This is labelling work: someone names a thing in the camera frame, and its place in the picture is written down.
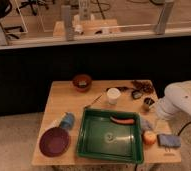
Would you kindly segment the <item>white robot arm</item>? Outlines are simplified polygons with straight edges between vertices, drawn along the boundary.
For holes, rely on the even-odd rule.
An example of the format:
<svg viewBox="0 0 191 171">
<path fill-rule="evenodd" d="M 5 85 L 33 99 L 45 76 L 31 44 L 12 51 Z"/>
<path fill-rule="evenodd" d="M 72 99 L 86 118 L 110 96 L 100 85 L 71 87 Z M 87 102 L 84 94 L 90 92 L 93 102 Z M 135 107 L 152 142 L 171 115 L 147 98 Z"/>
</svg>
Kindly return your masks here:
<svg viewBox="0 0 191 171">
<path fill-rule="evenodd" d="M 161 119 L 170 120 L 179 111 L 191 116 L 191 80 L 167 85 L 164 96 L 155 103 L 156 115 Z"/>
</svg>

